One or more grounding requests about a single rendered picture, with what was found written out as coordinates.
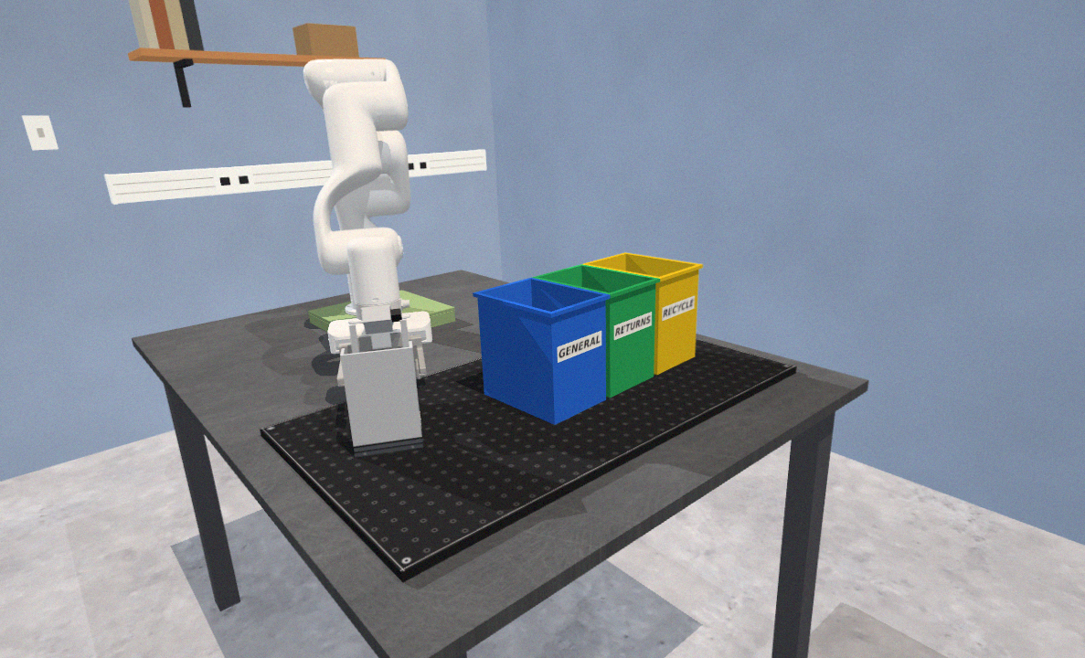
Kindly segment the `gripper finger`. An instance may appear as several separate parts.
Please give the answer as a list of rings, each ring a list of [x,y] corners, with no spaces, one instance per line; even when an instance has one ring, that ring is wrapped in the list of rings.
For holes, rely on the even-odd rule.
[[[358,341],[359,351],[372,350],[371,334],[359,336],[357,338],[357,341]],[[341,354],[341,349],[342,347],[345,349],[346,354],[353,354],[352,343],[340,343],[340,354]],[[337,384],[339,384],[339,387],[344,387],[345,385],[345,383],[343,383],[343,371],[342,371],[341,358],[340,358],[340,369],[339,369],[339,375],[337,375]]]
[[[399,333],[391,333],[390,334],[390,340],[391,340],[391,346],[392,347],[403,346],[403,344],[401,344],[401,332],[399,332]],[[418,366],[418,359],[416,359],[416,367],[417,367],[418,379],[420,379],[421,377],[426,377],[427,376],[427,374],[426,374],[426,366],[425,366],[424,356],[422,355],[421,334],[409,334],[409,341],[412,341],[412,347],[417,346],[418,359],[420,360],[420,365]]]

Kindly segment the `blue open bin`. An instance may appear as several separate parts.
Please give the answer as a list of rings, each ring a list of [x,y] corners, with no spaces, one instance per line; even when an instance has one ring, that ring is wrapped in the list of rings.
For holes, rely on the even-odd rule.
[[[478,298],[484,394],[553,425],[607,400],[607,300],[535,278]]]

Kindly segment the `yellow open-top bin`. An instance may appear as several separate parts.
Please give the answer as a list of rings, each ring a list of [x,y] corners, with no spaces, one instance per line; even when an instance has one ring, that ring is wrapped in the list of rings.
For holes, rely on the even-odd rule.
[[[694,357],[699,268],[704,268],[704,265],[631,253],[584,265],[660,279],[655,286],[655,375]]]

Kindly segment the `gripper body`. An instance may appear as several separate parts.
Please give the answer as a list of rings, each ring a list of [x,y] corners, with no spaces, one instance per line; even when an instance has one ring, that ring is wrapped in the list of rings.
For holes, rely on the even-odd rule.
[[[414,312],[414,313],[403,313],[401,320],[407,318],[408,332],[410,334],[421,334],[421,340],[423,343],[432,342],[431,334],[431,318],[427,312]],[[352,343],[349,328],[350,324],[356,325],[356,334],[366,336],[363,333],[363,324],[359,318],[346,318],[346,320],[339,320],[329,324],[328,338],[330,343],[330,350],[332,354],[340,354],[340,343]],[[380,347],[392,347],[390,334],[401,332],[400,322],[393,322],[393,332],[371,334],[372,349]]]

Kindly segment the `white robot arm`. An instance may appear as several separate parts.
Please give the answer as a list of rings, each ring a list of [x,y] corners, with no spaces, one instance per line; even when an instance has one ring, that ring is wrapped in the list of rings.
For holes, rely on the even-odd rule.
[[[392,324],[410,307],[399,295],[401,238],[370,218],[411,205],[407,143],[399,132],[409,110],[399,69],[386,59],[317,59],[305,64],[303,77],[324,110],[332,155],[332,176],[314,206],[320,265],[326,273],[348,274],[346,313],[363,320],[366,334],[393,332]],[[333,207],[340,230],[330,228]]]

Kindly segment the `green open-top bin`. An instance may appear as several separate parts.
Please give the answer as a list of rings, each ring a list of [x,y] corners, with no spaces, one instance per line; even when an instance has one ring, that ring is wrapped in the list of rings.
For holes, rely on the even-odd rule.
[[[654,377],[655,286],[659,278],[577,265],[535,279],[609,294],[607,397]]]

